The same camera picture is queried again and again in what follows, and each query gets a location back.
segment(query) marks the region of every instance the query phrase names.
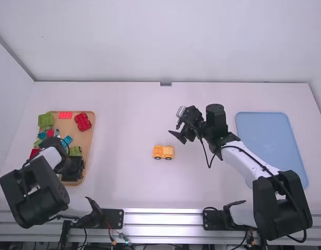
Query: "black cable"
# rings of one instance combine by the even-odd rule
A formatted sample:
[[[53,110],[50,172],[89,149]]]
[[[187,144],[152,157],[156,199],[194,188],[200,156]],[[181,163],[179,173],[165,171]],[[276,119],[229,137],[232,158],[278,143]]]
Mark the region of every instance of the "black cable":
[[[85,245],[86,240],[87,240],[87,233],[86,233],[86,229],[85,229],[85,228],[84,228],[84,233],[85,233],[85,239],[84,239],[84,243],[83,243],[83,245]]]
[[[170,245],[170,246],[175,246],[177,248],[181,248],[181,249],[185,249],[185,250],[190,250],[190,249],[186,249],[186,248],[183,248],[182,246],[178,246],[178,245],[175,245],[175,244],[164,244],[164,245]]]
[[[111,248],[108,248],[108,247],[105,247],[105,246],[93,246],[93,245],[85,245],[86,249],[88,249],[88,247],[90,247],[91,249],[105,249],[105,250],[112,250]]]
[[[206,207],[205,209],[203,209],[203,212],[204,212],[204,210],[207,210],[207,209],[211,209],[211,210],[218,211],[218,209],[217,209],[217,208],[215,208],[215,207]]]
[[[87,244],[85,244],[85,245],[80,245],[80,246],[78,246],[76,249],[81,248],[81,247],[83,247],[83,246],[85,246],[85,247],[90,246],[90,247],[92,247],[92,248],[100,248],[100,249],[108,249],[108,250],[110,250],[110,248],[106,248],[105,246],[93,246],[93,245],[87,245]]]
[[[69,144],[62,138],[59,138],[61,141],[64,141],[66,146],[68,147],[68,156],[70,155],[70,147],[69,147]]]
[[[237,147],[237,146],[232,146],[232,145],[229,145],[229,146],[223,146],[222,148],[220,148],[218,151],[221,151],[222,149],[224,148],[227,148],[227,147],[231,147],[231,148],[236,148],[238,149],[240,152],[244,152],[249,158],[251,158],[253,161],[255,161],[264,171],[266,171],[268,174],[270,174],[270,176],[277,182],[277,184],[284,190],[284,192],[286,193],[287,197],[290,199],[290,201],[292,202],[294,208],[296,209],[296,211],[298,212],[299,214],[299,219],[300,219],[300,222],[301,222],[301,226],[303,227],[303,233],[304,233],[304,236],[301,240],[298,240],[292,236],[289,236],[287,235],[288,238],[298,242],[298,243],[303,243],[306,241],[306,238],[307,238],[307,231],[306,231],[306,223],[303,221],[303,219],[301,218],[300,216],[300,210],[299,210],[299,207],[297,206],[296,202],[294,201],[292,195],[290,194],[290,192],[285,188],[285,186],[283,185],[283,183],[278,180],[276,178],[276,176],[274,176],[273,173],[270,172],[269,169],[267,169],[266,166],[262,165],[258,160],[256,160],[253,156],[251,156],[250,154],[248,154],[245,150],[243,150],[242,148],[240,147]]]
[[[208,168],[211,168],[211,165],[212,165],[212,162],[213,162],[213,158],[216,156],[216,153],[213,154],[213,156],[212,156],[212,158],[211,158],[211,161],[210,161],[210,164],[209,164],[209,160],[208,160],[208,156],[207,156],[207,151],[206,151],[206,148],[204,147],[204,144],[203,144],[202,139],[200,139],[200,142],[201,142],[202,147],[203,147],[204,155],[206,156]]]
[[[152,246],[152,245],[160,245],[159,243],[144,243],[144,244],[134,244],[133,246]]]
[[[243,245],[243,243],[245,242],[245,239],[246,239],[246,237],[247,237],[247,233],[248,233],[248,229],[246,230],[245,236],[243,237],[243,240],[241,241],[241,243],[240,243],[239,245],[237,245],[236,247],[230,249],[230,250],[235,250],[235,249],[241,247],[241,246]]]
[[[86,233],[86,229],[85,229],[85,228],[83,228],[83,229],[84,229],[84,233],[85,233],[84,243],[83,243],[82,245],[78,246],[78,247],[77,247],[77,249],[78,249],[78,248],[82,248],[83,246],[87,246],[87,244],[86,244],[86,240],[87,240],[87,233]]]

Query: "blue tray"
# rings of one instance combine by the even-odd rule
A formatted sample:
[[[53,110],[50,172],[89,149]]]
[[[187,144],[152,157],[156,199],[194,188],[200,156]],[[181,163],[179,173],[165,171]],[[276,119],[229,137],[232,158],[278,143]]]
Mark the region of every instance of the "blue tray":
[[[246,147],[282,171],[293,170],[305,189],[309,185],[287,115],[281,112],[239,112],[238,135]]]

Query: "toy car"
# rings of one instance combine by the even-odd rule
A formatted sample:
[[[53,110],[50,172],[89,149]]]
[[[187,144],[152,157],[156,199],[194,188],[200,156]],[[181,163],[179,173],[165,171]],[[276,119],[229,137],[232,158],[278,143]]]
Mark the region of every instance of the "toy car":
[[[171,160],[174,158],[174,148],[172,146],[161,146],[161,145],[156,145],[153,148],[153,158],[154,159],[161,159],[165,158],[166,160]]]

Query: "wire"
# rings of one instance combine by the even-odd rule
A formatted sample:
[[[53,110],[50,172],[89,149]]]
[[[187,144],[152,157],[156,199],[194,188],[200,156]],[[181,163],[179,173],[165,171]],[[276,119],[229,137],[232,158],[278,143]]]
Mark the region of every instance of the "wire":
[[[218,211],[218,209],[215,208],[215,207],[206,207],[205,209],[203,209],[202,213],[204,214],[204,212],[205,212],[206,210],[215,210],[215,211]],[[205,219],[206,219],[208,222],[215,223],[215,221],[210,220],[207,216],[205,216]]]
[[[190,250],[190,249],[185,249],[185,248],[183,248],[183,247],[181,247],[181,246],[179,246],[179,245],[175,245],[175,244],[156,244],[156,243],[150,243],[150,244],[133,244],[133,245],[130,245],[130,246],[128,246],[129,248],[133,248],[134,249],[134,247],[135,246],[144,246],[144,247],[146,247],[146,246],[149,246],[149,245],[169,245],[169,246],[175,246],[175,247],[177,247],[177,248],[180,248],[180,249],[184,249],[184,250]],[[96,246],[96,248],[101,248],[101,249],[109,249],[109,248],[106,248],[106,246]]]
[[[62,138],[59,138],[61,141],[64,141],[66,146],[68,147],[68,156],[70,155],[70,147],[69,147],[69,144]]]
[[[115,233],[120,234],[120,232],[118,232],[117,230],[115,230],[115,229],[113,229],[113,228],[112,228],[112,226],[109,224],[109,222],[108,222],[107,220],[105,220],[105,222],[106,222],[106,223],[107,223],[107,225],[108,225],[108,234],[109,234],[109,236],[111,236],[111,234],[110,234],[110,231],[109,231],[109,230],[113,230]]]
[[[277,184],[284,190],[284,192],[286,193],[287,197],[290,199],[290,201],[292,202],[294,208],[296,209],[296,211],[297,211],[298,214],[299,214],[299,219],[300,219],[300,222],[301,222],[301,226],[303,227],[303,233],[304,233],[304,236],[303,236],[303,238],[302,238],[301,240],[298,240],[298,239],[296,239],[296,238],[294,238],[294,237],[292,237],[292,236],[289,236],[289,235],[287,235],[287,237],[290,238],[291,240],[294,240],[294,241],[298,242],[298,243],[303,243],[303,242],[305,242],[305,241],[306,241],[306,238],[307,238],[306,223],[303,221],[303,219],[302,219],[301,216],[300,216],[299,207],[297,206],[297,204],[296,204],[296,202],[294,201],[292,195],[291,195],[290,192],[285,188],[285,186],[283,185],[283,183],[282,183],[280,180],[278,180],[278,179],[276,178],[276,176],[274,176],[274,174],[271,173],[270,170],[269,170],[266,166],[262,165],[258,160],[256,160],[253,156],[251,156],[250,154],[248,154],[245,150],[243,150],[243,149],[240,148],[240,147],[232,146],[232,145],[223,146],[223,147],[221,147],[218,151],[221,151],[222,149],[227,148],[227,147],[236,148],[236,149],[238,149],[239,151],[244,152],[249,158],[251,158],[253,161],[255,161],[264,171],[266,171],[268,174],[270,174],[270,176],[271,176],[271,177],[277,182]]]
[[[241,247],[241,246],[243,245],[243,243],[245,242],[245,239],[246,239],[246,237],[247,237],[247,233],[248,233],[248,229],[246,230],[245,236],[243,237],[243,240],[241,241],[241,243],[240,243],[239,245],[237,245],[236,247],[230,249],[230,250],[235,250],[235,249]]]
[[[111,240],[111,242],[113,243],[114,242],[114,239],[112,237],[112,235],[110,234],[110,230],[112,229],[112,226],[109,224],[109,222],[107,220],[105,220],[105,222],[107,223],[108,225],[108,236],[109,236],[109,239]]]
[[[213,158],[216,156],[216,153],[213,154],[213,156],[212,156],[212,158],[211,158],[211,161],[210,161],[210,164],[209,164],[209,160],[208,160],[208,156],[207,156],[207,151],[206,151],[206,148],[204,147],[204,144],[203,144],[202,139],[200,139],[200,142],[201,142],[202,147],[203,147],[204,155],[206,156],[208,168],[211,168],[211,165],[212,165],[212,162],[213,162]]]
[[[84,233],[85,233],[85,239],[84,239],[84,243],[83,243],[83,245],[85,245],[86,240],[87,240],[87,233],[86,233],[86,229],[85,229],[85,228],[84,228]]]

